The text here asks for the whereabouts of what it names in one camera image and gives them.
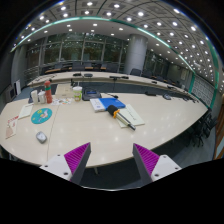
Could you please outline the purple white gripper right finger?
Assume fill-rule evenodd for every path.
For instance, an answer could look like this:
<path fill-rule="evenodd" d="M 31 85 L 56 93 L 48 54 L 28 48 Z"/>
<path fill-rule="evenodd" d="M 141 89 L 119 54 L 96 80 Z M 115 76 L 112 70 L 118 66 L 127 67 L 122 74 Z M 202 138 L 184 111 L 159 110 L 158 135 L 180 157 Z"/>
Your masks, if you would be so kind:
<path fill-rule="evenodd" d="M 133 144 L 133 156 L 144 185 L 181 170 L 168 155 L 157 155 L 136 143 Z"/>

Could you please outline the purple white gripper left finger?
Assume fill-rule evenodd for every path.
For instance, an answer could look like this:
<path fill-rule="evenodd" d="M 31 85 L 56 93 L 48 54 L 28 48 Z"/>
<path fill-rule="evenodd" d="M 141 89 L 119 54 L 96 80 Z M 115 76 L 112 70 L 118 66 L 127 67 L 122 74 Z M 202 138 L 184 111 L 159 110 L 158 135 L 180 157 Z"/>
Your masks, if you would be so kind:
<path fill-rule="evenodd" d="M 41 169 L 79 185 L 90 154 L 91 144 L 86 143 L 66 154 L 55 155 Z"/>

